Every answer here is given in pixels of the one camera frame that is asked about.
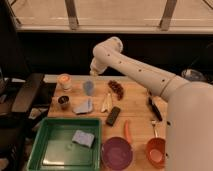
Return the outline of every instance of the black handle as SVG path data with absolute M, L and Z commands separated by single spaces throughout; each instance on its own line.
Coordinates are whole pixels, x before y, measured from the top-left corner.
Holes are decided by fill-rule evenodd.
M 152 107 L 152 111 L 154 112 L 157 119 L 159 121 L 162 121 L 163 119 L 162 119 L 161 113 L 160 113 L 158 107 L 155 105 L 155 103 L 153 102 L 153 100 L 150 97 L 149 97 L 149 105 Z

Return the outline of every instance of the bunch of grapes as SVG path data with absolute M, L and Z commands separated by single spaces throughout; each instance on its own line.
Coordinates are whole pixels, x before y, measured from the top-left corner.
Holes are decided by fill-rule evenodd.
M 117 99 L 121 100 L 124 96 L 124 89 L 121 84 L 117 83 L 115 80 L 110 80 L 108 86 L 112 89 L 114 93 L 117 94 Z

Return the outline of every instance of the purple bowl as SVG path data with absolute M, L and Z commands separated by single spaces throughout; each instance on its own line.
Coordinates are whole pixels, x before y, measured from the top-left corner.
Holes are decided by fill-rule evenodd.
M 125 139 L 112 137 L 102 145 L 101 158 L 103 163 L 110 169 L 121 171 L 132 162 L 132 148 Z

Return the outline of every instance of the utensil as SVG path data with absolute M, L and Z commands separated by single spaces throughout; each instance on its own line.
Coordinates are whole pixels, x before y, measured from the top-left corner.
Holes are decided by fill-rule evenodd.
M 163 119 L 162 119 L 161 113 L 153 100 L 152 93 L 149 90 L 147 90 L 147 94 L 148 94 L 148 105 L 150 105 L 150 107 L 151 107 L 153 113 L 155 114 L 155 116 L 157 117 L 157 119 L 159 121 L 162 121 Z
M 110 92 L 107 93 L 106 97 L 104 98 L 102 107 L 101 107 L 101 112 L 107 111 L 108 113 L 112 109 L 112 95 Z
M 165 139 L 158 137 L 156 123 L 156 120 L 151 120 L 155 137 L 148 141 L 145 153 L 150 163 L 154 167 L 161 169 L 165 165 Z

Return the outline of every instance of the black wall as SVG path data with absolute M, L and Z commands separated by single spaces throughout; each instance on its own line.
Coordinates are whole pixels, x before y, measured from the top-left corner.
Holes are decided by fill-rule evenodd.
M 8 12 L 5 1 L 0 0 L 0 67 L 5 77 L 26 78 L 30 68 Z
M 88 74 L 93 47 L 111 36 L 122 40 L 123 54 L 145 63 L 177 74 L 187 67 L 213 73 L 213 35 L 19 33 L 32 67 L 53 74 Z

